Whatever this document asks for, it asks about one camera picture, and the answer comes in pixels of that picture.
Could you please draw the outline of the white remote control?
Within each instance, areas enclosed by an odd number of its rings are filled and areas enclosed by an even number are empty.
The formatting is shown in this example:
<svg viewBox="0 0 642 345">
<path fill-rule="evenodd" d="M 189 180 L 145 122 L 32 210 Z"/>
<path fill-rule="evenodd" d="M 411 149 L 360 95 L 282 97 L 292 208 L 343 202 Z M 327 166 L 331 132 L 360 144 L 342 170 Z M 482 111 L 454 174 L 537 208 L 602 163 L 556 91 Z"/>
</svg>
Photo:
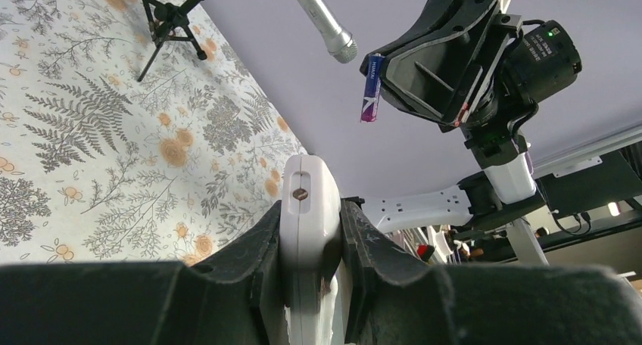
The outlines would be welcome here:
<svg viewBox="0 0 642 345">
<path fill-rule="evenodd" d="M 285 165 L 279 264 L 292 344 L 329 344 L 341 261 L 341 198 L 322 158 L 299 154 Z"/>
</svg>

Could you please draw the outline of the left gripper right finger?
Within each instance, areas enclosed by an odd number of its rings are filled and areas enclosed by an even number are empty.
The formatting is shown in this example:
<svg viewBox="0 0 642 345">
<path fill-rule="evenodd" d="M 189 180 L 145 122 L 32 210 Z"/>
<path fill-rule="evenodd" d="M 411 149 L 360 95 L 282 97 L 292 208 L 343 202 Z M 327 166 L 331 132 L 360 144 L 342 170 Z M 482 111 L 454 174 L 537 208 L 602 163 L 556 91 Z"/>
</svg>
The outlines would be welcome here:
<svg viewBox="0 0 642 345">
<path fill-rule="evenodd" d="M 599 266 L 429 265 L 341 204 L 344 340 L 355 344 L 639 344 L 641 298 Z"/>
</svg>

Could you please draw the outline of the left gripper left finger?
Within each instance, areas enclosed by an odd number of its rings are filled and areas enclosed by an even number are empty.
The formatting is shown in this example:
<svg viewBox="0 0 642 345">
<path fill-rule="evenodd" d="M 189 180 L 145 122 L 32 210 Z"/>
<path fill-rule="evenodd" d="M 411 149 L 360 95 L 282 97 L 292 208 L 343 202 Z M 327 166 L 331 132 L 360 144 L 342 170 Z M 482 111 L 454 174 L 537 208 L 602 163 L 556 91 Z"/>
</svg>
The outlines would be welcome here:
<svg viewBox="0 0 642 345">
<path fill-rule="evenodd" d="M 280 204 L 194 266 L 1 268 L 3 344 L 281 344 Z"/>
</svg>

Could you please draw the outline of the purple blue battery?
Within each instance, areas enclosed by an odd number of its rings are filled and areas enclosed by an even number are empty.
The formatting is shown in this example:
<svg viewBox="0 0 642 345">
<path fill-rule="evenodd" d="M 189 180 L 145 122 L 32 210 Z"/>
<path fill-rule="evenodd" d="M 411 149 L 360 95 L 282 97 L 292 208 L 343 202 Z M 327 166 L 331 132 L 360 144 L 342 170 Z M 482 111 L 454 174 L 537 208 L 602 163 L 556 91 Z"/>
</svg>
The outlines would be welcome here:
<svg viewBox="0 0 642 345">
<path fill-rule="evenodd" d="M 372 123 L 376 121 L 380 98 L 381 68 L 385 57 L 379 53 L 371 54 L 366 62 L 366 82 L 363 91 L 363 101 L 360 113 L 360 122 Z"/>
</svg>

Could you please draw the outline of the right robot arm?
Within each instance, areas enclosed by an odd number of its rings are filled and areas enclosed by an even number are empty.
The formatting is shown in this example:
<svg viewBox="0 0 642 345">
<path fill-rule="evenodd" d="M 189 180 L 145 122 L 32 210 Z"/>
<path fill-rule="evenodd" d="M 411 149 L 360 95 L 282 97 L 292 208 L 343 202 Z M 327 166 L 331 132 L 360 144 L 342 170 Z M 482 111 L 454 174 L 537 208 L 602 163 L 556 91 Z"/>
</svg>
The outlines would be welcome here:
<svg viewBox="0 0 642 345">
<path fill-rule="evenodd" d="M 488 231 L 543 205 L 521 128 L 578 78 L 582 62 L 560 23 L 509 14 L 509 3 L 427 0 L 401 37 L 363 59 L 361 122 L 386 101 L 441 132 L 460 130 L 480 167 L 449 188 L 364 204 L 379 231 Z"/>
</svg>

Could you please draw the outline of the black tripod mic stand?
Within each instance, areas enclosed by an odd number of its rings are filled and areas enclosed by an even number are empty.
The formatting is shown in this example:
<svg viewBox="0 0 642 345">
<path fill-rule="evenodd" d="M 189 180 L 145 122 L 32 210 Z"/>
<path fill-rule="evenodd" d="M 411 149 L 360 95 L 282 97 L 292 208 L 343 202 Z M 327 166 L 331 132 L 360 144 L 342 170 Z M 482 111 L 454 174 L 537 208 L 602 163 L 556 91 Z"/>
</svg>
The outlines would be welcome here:
<svg viewBox="0 0 642 345">
<path fill-rule="evenodd" d="M 158 0 L 141 0 L 148 20 L 148 28 L 155 50 L 142 69 L 137 82 L 142 82 L 165 42 L 189 42 L 200 61 L 207 60 L 207 53 L 199 45 L 189 27 L 188 14 L 204 0 L 185 0 L 181 5 Z"/>
</svg>

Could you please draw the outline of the floral table mat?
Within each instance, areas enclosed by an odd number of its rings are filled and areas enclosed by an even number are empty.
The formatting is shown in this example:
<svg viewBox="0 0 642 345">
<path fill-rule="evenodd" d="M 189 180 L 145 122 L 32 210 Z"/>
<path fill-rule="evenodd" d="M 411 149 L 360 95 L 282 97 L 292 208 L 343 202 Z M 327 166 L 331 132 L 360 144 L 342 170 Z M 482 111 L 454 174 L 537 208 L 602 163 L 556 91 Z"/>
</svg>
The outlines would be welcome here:
<svg viewBox="0 0 642 345">
<path fill-rule="evenodd" d="M 157 50 L 140 0 L 1 0 L 1 262 L 181 260 L 246 232 L 304 152 L 202 8 Z"/>
</svg>

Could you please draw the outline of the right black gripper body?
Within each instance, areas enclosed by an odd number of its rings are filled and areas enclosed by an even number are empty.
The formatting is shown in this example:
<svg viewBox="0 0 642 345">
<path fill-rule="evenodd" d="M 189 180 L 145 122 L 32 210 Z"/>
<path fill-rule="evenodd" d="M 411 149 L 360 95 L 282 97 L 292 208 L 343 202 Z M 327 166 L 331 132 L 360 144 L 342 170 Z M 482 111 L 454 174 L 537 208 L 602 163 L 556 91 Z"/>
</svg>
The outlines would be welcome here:
<svg viewBox="0 0 642 345">
<path fill-rule="evenodd" d="M 442 132 L 471 130 L 499 119 L 507 100 L 504 63 L 524 36 L 522 25 L 520 15 L 487 13 L 468 30 L 455 26 L 459 35 L 447 43 L 442 64 L 453 89 L 443 99 Z"/>
</svg>

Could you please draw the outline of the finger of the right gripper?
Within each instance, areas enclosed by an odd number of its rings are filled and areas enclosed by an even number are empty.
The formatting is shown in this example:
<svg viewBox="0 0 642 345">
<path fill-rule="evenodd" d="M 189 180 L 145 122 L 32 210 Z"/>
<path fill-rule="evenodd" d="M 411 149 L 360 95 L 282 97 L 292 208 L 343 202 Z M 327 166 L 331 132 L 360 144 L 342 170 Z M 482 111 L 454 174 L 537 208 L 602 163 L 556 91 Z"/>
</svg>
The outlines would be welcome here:
<svg viewBox="0 0 642 345">
<path fill-rule="evenodd" d="M 494 116 L 494 33 L 416 33 L 379 54 L 382 97 L 398 110 L 433 123 Z"/>
<path fill-rule="evenodd" d="M 441 41 L 456 33 L 463 33 L 496 8 L 497 0 L 427 0 L 410 29 L 401 37 L 368 53 L 360 65 L 360 72 L 366 74 L 366 63 L 374 54 L 390 58 L 394 52 L 415 46 L 423 40 Z"/>
</svg>

